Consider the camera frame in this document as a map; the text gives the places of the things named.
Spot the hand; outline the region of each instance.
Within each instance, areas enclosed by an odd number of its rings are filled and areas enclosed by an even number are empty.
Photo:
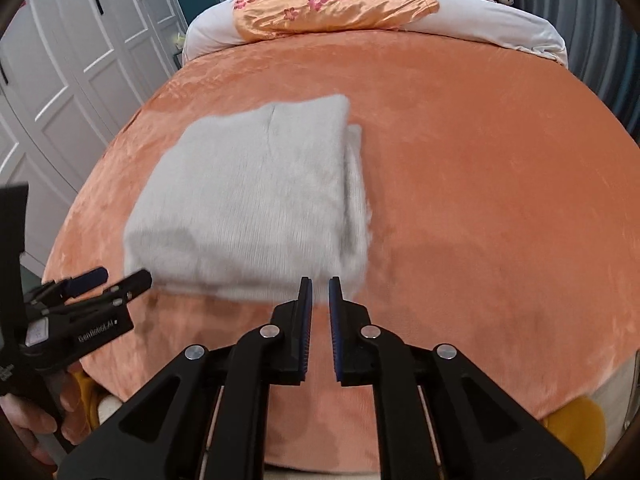
[[[68,368],[69,373],[66,375],[66,381],[60,393],[60,403],[66,411],[62,435],[74,445],[80,444],[90,432],[89,421],[82,405],[80,386],[71,375],[81,369],[80,363]],[[58,428],[55,419],[32,402],[12,394],[0,397],[0,408],[31,455],[42,463],[54,465],[51,457],[36,440],[34,433],[55,432]]]

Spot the white knit garment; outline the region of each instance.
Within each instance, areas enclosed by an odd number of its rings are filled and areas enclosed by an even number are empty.
[[[125,272],[154,286],[230,300],[316,297],[332,276],[346,296],[369,244],[357,125],[333,95],[272,103],[191,124],[153,170],[124,231]]]

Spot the white wardrobe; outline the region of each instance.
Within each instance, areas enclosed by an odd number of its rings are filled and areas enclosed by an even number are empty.
[[[22,264],[42,275],[108,143],[175,72],[177,0],[26,0],[0,40],[0,186],[30,184]]]

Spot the white bedding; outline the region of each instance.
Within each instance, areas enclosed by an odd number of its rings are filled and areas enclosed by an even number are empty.
[[[564,39],[547,20],[489,0],[438,0],[438,12],[409,23],[402,30],[493,43],[552,59],[568,66]],[[234,25],[235,0],[201,13],[189,26],[185,62],[247,43]]]

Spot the orange floral satin fabric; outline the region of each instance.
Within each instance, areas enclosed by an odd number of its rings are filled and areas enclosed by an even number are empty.
[[[252,42],[306,32],[394,29],[437,10],[437,0],[236,0],[234,22]]]

